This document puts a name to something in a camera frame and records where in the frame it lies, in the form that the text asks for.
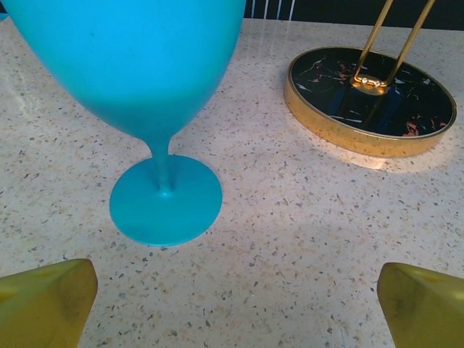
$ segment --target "yellow object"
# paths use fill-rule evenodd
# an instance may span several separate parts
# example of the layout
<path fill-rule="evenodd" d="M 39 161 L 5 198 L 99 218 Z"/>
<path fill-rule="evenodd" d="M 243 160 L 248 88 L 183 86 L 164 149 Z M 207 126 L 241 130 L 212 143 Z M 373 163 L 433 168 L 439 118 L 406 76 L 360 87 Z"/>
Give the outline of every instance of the yellow object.
<path fill-rule="evenodd" d="M 96 291 L 90 260 L 0 278 L 0 348 L 76 348 Z"/>
<path fill-rule="evenodd" d="M 464 279 L 387 263 L 377 293 L 397 348 L 464 347 Z"/>

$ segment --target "white stripe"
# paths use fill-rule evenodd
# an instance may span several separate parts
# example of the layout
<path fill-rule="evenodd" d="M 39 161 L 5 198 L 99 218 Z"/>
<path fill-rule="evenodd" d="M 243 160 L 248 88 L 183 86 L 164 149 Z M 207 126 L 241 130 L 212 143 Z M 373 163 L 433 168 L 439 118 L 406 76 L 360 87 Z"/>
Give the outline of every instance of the white stripe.
<path fill-rule="evenodd" d="M 254 26 L 254 20 L 252 20 L 249 23 L 250 26 L 250 33 L 253 33 L 253 26 Z M 245 63 L 248 64 L 248 59 L 249 59 L 249 48 L 252 46 L 252 36 L 253 35 L 248 35 L 248 45 L 246 46 L 246 61 Z"/>
<path fill-rule="evenodd" d="M 266 21 L 263 20 L 262 21 L 262 27 L 261 27 L 261 39 L 260 39 L 260 44 L 259 44 L 259 49 L 258 49 L 258 59 L 261 59 L 261 48 L 264 46 L 262 44 L 262 40 L 264 39 L 264 29 L 265 29 L 265 26 L 266 26 Z"/>
<path fill-rule="evenodd" d="M 291 9 L 290 9 L 290 17 L 289 17 L 289 20 L 292 19 L 293 17 L 293 8 L 295 7 L 295 0 L 292 0 L 291 1 Z"/>
<path fill-rule="evenodd" d="M 252 18 L 254 18 L 254 3 L 256 2 L 256 0 L 253 0 L 253 4 L 252 4 Z"/>
<path fill-rule="evenodd" d="M 274 55 L 274 42 L 276 42 L 276 32 L 277 32 L 277 25 L 274 25 L 273 40 L 270 44 L 270 57 Z"/>
<path fill-rule="evenodd" d="M 266 6 L 264 8 L 264 19 L 268 16 L 268 6 L 269 6 L 269 0 L 266 0 Z"/>
<path fill-rule="evenodd" d="M 276 17 L 277 20 L 281 18 L 281 7 L 282 7 L 282 0 L 278 0 L 277 17 Z"/>
<path fill-rule="evenodd" d="M 287 20 L 287 29 L 285 30 L 285 38 L 283 39 L 282 52 L 285 52 L 285 49 L 286 49 L 287 38 L 289 37 L 290 24 L 291 24 L 291 21 Z"/>

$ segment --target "black wall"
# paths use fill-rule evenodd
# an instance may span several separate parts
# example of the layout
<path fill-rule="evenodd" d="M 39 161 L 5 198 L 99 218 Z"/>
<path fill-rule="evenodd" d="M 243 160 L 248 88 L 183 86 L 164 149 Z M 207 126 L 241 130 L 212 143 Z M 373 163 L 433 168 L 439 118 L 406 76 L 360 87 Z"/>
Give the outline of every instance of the black wall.
<path fill-rule="evenodd" d="M 411 28 L 426 1 L 396 0 L 384 25 Z M 383 5 L 384 0 L 247 0 L 245 17 L 288 20 L 292 13 L 292 20 L 305 22 L 373 25 Z M 464 30 L 464 0 L 436 0 L 423 28 Z"/>

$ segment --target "turquoise wine glass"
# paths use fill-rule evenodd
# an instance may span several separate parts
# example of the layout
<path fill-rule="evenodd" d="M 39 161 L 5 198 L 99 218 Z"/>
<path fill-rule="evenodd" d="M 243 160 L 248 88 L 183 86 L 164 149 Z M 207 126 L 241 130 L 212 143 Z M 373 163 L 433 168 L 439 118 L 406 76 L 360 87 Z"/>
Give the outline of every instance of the turquoise wine glass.
<path fill-rule="evenodd" d="M 239 37 L 245 0 L 2 0 L 38 59 L 87 110 L 152 158 L 115 184 L 109 211 L 143 244 L 190 241 L 222 204 L 216 175 L 168 154 L 209 101 Z"/>

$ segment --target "terrazzo countertop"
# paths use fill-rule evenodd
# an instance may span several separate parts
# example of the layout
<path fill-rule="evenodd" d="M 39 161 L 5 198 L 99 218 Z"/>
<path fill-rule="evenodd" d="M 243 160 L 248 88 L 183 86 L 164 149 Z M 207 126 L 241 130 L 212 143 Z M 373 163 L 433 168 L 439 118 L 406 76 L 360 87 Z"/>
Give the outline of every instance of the terrazzo countertop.
<path fill-rule="evenodd" d="M 393 347 L 376 295 L 385 262 L 464 277 L 464 33 L 422 30 L 407 61 L 455 97 L 458 120 L 407 159 L 353 154 L 298 123 L 290 61 L 362 47 L 370 27 L 245 20 L 222 84 L 171 152 L 217 170 L 220 217 L 177 247 L 132 242 L 110 191 L 149 156 L 97 120 L 0 24 L 0 275 L 76 257 L 99 277 L 81 347 Z M 396 55 L 408 29 L 384 28 Z"/>

